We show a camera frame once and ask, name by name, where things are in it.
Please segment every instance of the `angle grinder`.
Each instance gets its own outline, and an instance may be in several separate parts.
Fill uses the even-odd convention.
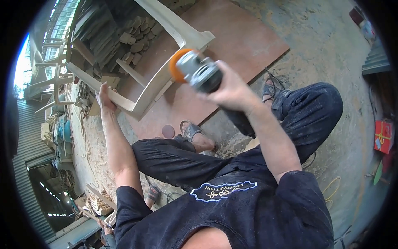
[[[188,83],[196,91],[212,93],[218,90],[223,74],[217,64],[194,49],[181,49],[169,61],[169,70],[176,81]],[[256,138],[256,134],[243,112],[228,110],[222,106],[238,130],[246,136]]]

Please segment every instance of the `sandal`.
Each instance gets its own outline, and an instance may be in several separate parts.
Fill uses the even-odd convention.
[[[183,124],[185,124],[185,123],[188,123],[188,127],[185,129],[185,131],[183,131],[182,127],[183,127]],[[206,134],[203,133],[203,130],[199,126],[195,125],[190,120],[181,121],[181,123],[179,124],[179,130],[181,131],[182,136],[187,138],[189,142],[192,142],[192,138],[196,133],[201,133],[205,137],[209,138]],[[214,151],[215,149],[216,149],[216,143],[214,142],[214,147],[211,151]]]
[[[285,86],[282,84],[282,82],[268,71],[267,67],[265,67],[265,71],[268,73],[268,78],[265,80],[265,82],[271,80],[272,85],[264,84],[263,94],[261,97],[264,97],[264,95],[271,95],[271,97],[269,97],[266,100],[263,100],[263,103],[267,100],[275,100],[276,96],[282,91],[281,89],[275,86],[276,82],[279,83],[279,85],[283,88],[283,90],[286,89]]]
[[[265,82],[267,82],[269,80],[272,81],[272,85],[271,84],[264,84],[263,93],[262,93],[261,96],[264,97],[264,95],[271,95],[271,97],[267,98],[266,100],[263,100],[263,103],[265,101],[267,101],[267,100],[275,99],[276,95],[278,95],[281,92],[281,90],[275,86],[275,83],[274,83],[275,78],[274,77],[268,77],[265,80]]]
[[[153,185],[149,185],[149,190],[147,197],[156,203],[160,198],[160,190]]]

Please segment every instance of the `green object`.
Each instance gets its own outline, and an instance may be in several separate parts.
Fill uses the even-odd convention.
[[[380,161],[380,164],[377,167],[377,171],[375,174],[375,179],[373,180],[373,185],[376,185],[381,178],[381,174],[383,173],[383,161]]]

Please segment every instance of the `leg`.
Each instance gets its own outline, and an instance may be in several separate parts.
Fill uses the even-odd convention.
[[[326,140],[343,113],[340,93],[324,82],[296,91],[282,91],[273,102],[268,100],[265,105],[283,121],[281,126],[296,146],[302,164]],[[242,170],[251,169],[248,164],[265,165],[259,146],[239,154],[231,164],[234,166],[235,162],[247,165],[239,166]]]
[[[131,147],[138,169],[150,177],[185,191],[199,187],[214,178],[230,161],[198,154],[199,148],[206,148],[201,136],[203,135],[200,133],[195,134],[192,143],[182,136],[174,139],[146,139],[134,143]]]

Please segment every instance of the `red gift box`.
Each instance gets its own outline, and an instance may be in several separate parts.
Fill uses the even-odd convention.
[[[393,123],[391,120],[378,120],[375,123],[375,150],[389,154],[393,145]]]

